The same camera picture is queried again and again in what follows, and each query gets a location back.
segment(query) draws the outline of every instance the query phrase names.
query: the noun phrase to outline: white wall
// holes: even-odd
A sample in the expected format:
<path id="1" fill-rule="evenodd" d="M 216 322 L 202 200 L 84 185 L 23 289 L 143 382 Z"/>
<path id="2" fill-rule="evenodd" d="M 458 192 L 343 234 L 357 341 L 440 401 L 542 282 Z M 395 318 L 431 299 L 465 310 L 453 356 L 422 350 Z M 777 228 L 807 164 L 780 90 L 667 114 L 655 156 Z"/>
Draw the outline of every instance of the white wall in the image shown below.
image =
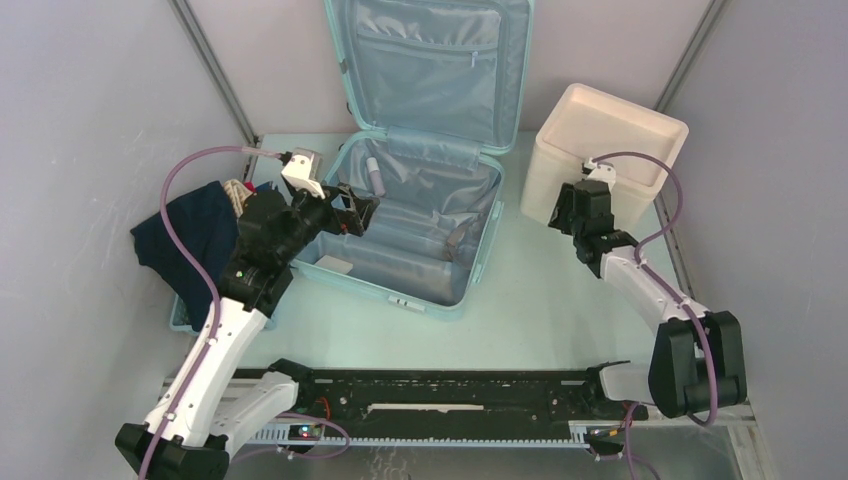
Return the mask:
<path id="1" fill-rule="evenodd" d="M 165 1 L 2 2 L 0 31 L 0 477 L 127 478 L 115 434 L 187 347 L 129 229 L 241 138 Z M 176 193 L 240 162 L 189 168 Z"/>
<path id="2" fill-rule="evenodd" d="M 653 107 L 709 0 L 537 0 L 522 129 L 582 82 Z M 191 0 L 259 133 L 357 130 L 320 0 Z"/>
<path id="3" fill-rule="evenodd" d="M 687 265 L 744 336 L 782 474 L 845 478 L 848 3 L 733 2 L 671 114 Z"/>

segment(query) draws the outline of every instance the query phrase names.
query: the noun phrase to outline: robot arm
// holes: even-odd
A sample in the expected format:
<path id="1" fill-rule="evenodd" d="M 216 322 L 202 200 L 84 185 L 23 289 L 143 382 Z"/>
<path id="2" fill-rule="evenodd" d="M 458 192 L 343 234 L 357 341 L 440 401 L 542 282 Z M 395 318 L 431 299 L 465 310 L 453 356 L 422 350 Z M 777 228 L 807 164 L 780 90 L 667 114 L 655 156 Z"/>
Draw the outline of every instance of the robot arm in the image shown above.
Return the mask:
<path id="1" fill-rule="evenodd" d="M 708 332 L 718 406 L 745 401 L 739 322 L 729 312 L 710 312 L 663 280 L 644 259 L 637 260 L 638 242 L 613 226 L 610 189 L 615 171 L 590 164 L 587 179 L 563 184 L 549 226 L 573 237 L 578 259 L 624 295 L 656 339 L 650 365 L 623 362 L 594 369 L 604 396 L 656 405 L 670 418 L 709 409 L 706 360 L 697 352 L 703 346 L 688 308 Z"/>
<path id="2" fill-rule="evenodd" d="M 154 432 L 166 422 L 148 478 L 222 479 L 242 445 L 297 401 L 298 384 L 287 375 L 268 372 L 249 393 L 216 415 L 239 360 L 292 281 L 291 260 L 321 231 L 361 236 L 379 204 L 375 198 L 357 198 L 348 185 L 328 187 L 315 182 L 312 177 L 319 159 L 306 150 L 284 155 L 282 175 L 292 195 L 291 205 L 277 191 L 260 192 L 245 201 L 236 249 L 217 285 L 221 312 L 215 338 L 211 337 L 213 305 L 156 408 L 143 425 L 124 424 L 115 439 L 137 472 Z M 334 203 L 344 208 L 334 208 Z M 181 397 L 179 404 L 172 408 L 176 397 Z"/>

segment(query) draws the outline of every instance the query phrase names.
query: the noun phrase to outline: open suitcase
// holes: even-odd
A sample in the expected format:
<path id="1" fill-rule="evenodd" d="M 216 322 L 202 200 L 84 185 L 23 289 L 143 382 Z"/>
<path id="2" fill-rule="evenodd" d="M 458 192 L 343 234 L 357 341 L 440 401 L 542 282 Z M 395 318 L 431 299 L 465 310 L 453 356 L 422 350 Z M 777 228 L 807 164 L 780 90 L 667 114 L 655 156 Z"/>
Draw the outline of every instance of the open suitcase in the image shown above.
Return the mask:
<path id="1" fill-rule="evenodd" d="M 363 237 L 322 233 L 292 266 L 306 277 L 442 318 L 461 315 L 500 220 L 532 24 L 529 0 L 326 0 L 361 132 L 324 178 L 386 194 Z M 349 262 L 343 274 L 316 266 Z"/>

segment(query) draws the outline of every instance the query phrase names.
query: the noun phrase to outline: dark blue cloth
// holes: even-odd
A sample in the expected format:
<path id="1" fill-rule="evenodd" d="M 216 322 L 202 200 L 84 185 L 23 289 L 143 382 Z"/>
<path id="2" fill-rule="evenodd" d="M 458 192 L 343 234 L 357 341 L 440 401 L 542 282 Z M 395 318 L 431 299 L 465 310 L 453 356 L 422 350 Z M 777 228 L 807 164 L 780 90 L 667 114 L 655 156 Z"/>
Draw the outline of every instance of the dark blue cloth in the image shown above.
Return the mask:
<path id="1" fill-rule="evenodd" d="M 220 182 L 212 182 L 168 203 L 168 217 L 188 251 L 216 283 L 236 246 L 238 224 Z M 156 214 L 130 230 L 138 263 L 152 268 L 183 300 L 191 328 L 199 332 L 212 294 L 200 274 L 182 256 Z"/>

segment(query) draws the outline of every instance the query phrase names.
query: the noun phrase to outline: white container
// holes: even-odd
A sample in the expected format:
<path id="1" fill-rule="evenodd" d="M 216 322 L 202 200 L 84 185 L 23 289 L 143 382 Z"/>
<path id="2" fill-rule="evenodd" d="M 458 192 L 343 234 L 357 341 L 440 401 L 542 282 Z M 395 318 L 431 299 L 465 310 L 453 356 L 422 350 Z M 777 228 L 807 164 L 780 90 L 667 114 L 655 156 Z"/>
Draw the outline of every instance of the white container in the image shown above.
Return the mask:
<path id="1" fill-rule="evenodd" d="M 536 135 L 521 212 L 547 225 L 562 184 L 580 181 L 588 158 L 626 150 L 652 155 L 670 167 L 688 134 L 680 120 L 575 83 Z M 654 201 L 667 174 L 636 157 L 610 163 L 616 170 L 615 225 L 628 230 Z"/>

